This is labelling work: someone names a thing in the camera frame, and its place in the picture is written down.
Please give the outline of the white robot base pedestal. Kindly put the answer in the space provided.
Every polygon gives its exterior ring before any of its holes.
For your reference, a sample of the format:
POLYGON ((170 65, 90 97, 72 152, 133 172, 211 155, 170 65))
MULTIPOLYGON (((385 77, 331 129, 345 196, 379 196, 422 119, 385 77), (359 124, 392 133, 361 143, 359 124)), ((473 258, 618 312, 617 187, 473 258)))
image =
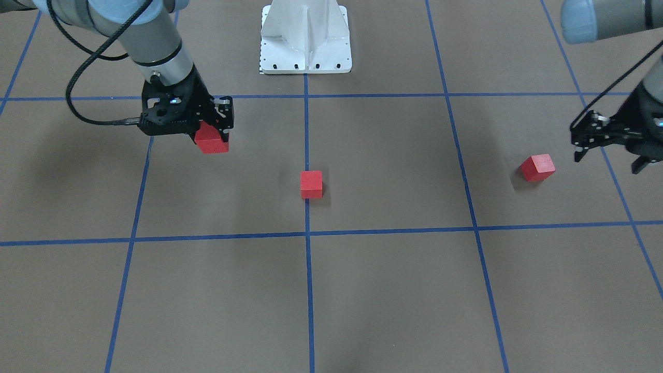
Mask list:
POLYGON ((345 74, 353 67, 348 10, 337 1, 273 1, 261 11, 261 74, 345 74))

